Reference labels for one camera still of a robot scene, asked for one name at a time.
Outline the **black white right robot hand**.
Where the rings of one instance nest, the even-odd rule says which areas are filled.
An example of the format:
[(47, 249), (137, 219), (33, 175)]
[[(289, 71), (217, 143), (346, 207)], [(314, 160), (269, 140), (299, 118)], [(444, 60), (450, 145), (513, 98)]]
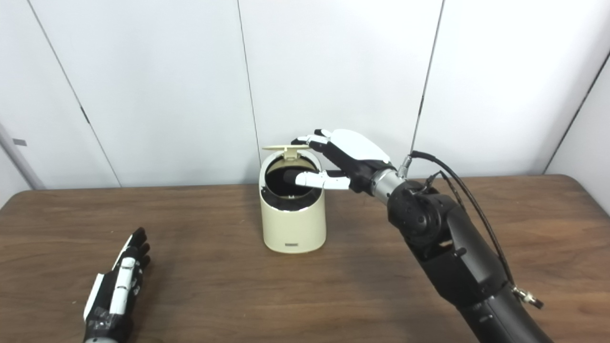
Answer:
[(301, 187), (347, 190), (374, 195), (374, 178), (384, 170), (395, 170), (390, 157), (362, 134), (351, 130), (315, 130), (294, 139), (322, 154), (338, 170), (286, 171), (285, 182)]

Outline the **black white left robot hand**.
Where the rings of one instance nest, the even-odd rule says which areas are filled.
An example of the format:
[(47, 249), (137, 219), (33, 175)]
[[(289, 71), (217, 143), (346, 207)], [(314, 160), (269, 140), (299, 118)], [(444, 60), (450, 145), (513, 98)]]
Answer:
[(85, 343), (126, 343), (132, 332), (133, 310), (151, 262), (146, 230), (133, 232), (110, 271), (97, 274), (83, 310)]

